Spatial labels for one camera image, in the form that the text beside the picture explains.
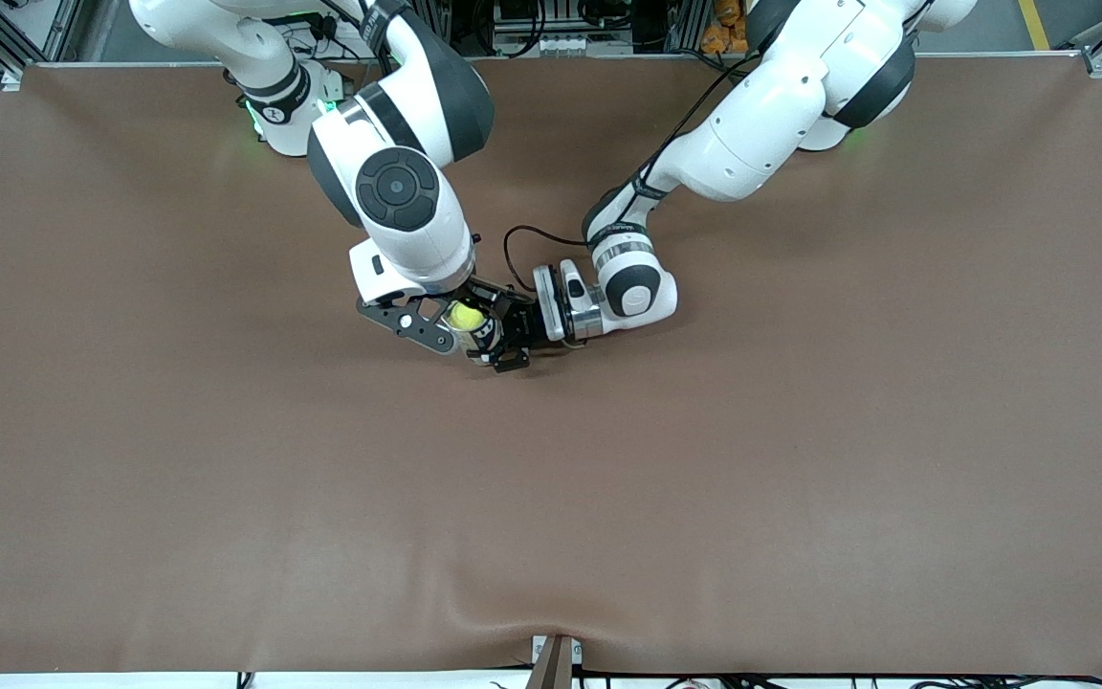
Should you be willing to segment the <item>brown table mat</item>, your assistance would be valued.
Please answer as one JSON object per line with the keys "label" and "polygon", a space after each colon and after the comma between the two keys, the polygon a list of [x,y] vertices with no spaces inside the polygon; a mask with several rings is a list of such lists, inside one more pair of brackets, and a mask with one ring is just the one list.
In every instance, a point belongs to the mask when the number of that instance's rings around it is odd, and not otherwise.
{"label": "brown table mat", "polygon": [[1102,79],[923,57],[650,218],[660,325],[495,375],[214,67],[0,95],[0,672],[1102,675]]}

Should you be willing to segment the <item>orange packaged goods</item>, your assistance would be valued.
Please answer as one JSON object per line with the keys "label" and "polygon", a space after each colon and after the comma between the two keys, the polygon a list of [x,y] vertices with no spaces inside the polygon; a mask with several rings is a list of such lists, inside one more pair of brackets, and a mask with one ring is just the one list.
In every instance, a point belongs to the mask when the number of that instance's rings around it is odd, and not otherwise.
{"label": "orange packaged goods", "polygon": [[699,39],[698,50],[710,56],[747,54],[748,6],[748,0],[710,0],[707,25]]}

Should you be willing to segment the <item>black equipment box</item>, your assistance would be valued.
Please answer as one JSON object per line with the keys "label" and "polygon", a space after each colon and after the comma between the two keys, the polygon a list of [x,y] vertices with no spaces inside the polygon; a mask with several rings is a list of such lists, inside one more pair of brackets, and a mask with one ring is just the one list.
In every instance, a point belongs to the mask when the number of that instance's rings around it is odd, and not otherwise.
{"label": "black equipment box", "polygon": [[501,34],[529,33],[541,28],[545,33],[588,32],[608,25],[612,19],[626,17],[620,9],[603,18],[586,0],[493,0],[493,26]]}

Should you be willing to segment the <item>aluminium frame post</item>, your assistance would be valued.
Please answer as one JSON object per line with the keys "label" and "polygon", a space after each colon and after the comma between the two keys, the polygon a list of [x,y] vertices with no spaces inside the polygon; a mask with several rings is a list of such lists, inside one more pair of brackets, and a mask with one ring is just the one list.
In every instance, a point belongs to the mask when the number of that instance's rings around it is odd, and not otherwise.
{"label": "aluminium frame post", "polygon": [[665,52],[699,51],[712,17],[712,0],[668,0]]}

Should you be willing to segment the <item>silver blue tennis ball can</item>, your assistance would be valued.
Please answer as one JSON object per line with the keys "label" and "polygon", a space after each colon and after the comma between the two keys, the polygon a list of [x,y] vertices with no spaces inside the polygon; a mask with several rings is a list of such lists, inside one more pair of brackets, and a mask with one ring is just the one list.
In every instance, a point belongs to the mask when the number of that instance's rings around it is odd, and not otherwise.
{"label": "silver blue tennis ball can", "polygon": [[468,359],[478,366],[487,365],[487,352],[501,345],[503,333],[473,333],[451,330]]}

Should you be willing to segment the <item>white power strip black plugs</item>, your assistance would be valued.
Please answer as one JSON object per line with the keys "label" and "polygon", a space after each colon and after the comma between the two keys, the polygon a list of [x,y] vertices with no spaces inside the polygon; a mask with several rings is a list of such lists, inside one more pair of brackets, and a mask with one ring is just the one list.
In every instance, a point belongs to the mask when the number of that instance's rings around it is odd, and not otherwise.
{"label": "white power strip black plugs", "polygon": [[353,51],[366,49],[361,37],[361,22],[350,14],[329,12],[309,13],[305,18],[309,34],[318,45],[346,45]]}

